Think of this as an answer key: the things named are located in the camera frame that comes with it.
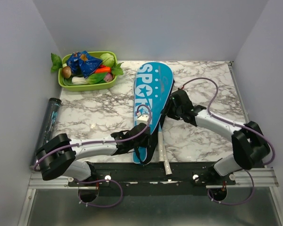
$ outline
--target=white enclosure wall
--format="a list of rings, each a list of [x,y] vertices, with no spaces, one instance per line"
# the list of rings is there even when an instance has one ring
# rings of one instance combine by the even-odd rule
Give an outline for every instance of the white enclosure wall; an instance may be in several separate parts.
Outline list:
[[[0,1],[0,226],[17,225],[58,49],[31,0]]]
[[[233,69],[249,118],[275,146],[283,198],[283,0],[267,3]]]
[[[64,56],[234,60],[267,0],[33,0]]]

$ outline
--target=cabbage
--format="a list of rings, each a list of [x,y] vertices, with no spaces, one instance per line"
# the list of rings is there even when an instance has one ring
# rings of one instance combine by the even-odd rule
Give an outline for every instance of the cabbage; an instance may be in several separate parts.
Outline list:
[[[113,67],[115,60],[114,57],[110,53],[104,53],[100,56],[100,59],[103,60],[101,63],[102,65],[106,67]]]

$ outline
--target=white marble surface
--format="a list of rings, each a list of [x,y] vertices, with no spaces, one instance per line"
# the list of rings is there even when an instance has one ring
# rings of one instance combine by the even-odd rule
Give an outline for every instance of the white marble surface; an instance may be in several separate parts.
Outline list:
[[[69,92],[62,90],[62,107],[54,136],[67,133],[70,138],[106,137],[112,132],[133,127],[132,84],[137,69],[146,61],[124,61],[124,75],[109,90]],[[195,77],[213,79],[220,92],[212,111],[236,121],[244,121],[243,112],[226,62],[179,61],[163,62],[174,73],[174,90]],[[208,81],[195,81],[185,87],[194,104],[207,106],[215,93]],[[170,161],[217,161],[232,152],[232,145],[218,134],[194,127],[183,121],[166,118],[164,142]],[[132,162],[132,153],[118,156],[96,156],[91,162]],[[158,161],[155,151],[152,161]]]

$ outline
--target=gray metal surface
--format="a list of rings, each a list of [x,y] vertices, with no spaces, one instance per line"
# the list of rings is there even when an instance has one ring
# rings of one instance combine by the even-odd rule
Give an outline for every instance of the gray metal surface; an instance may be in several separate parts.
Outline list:
[[[62,56],[109,49],[118,59],[148,61],[233,60],[268,2],[33,1]]]
[[[246,198],[249,188],[229,189],[226,201]],[[97,204],[117,197],[100,197]],[[268,188],[257,188],[253,199],[240,206],[223,206],[206,196],[125,197],[111,209],[79,204],[75,190],[38,190],[30,226],[280,226]]]

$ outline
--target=green leaf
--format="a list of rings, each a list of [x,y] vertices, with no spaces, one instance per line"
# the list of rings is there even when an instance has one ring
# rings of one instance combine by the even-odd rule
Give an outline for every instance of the green leaf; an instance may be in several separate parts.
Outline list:
[[[52,61],[52,67],[50,70],[51,72],[55,72],[62,67],[62,60],[58,55],[51,53],[51,61]]]
[[[89,84],[96,84],[106,76],[107,72],[91,74],[86,79]]]
[[[111,73],[113,75],[123,75],[124,74],[124,71],[123,69],[121,68],[121,65],[122,63],[119,63],[117,65],[115,65],[114,67],[111,68]]]

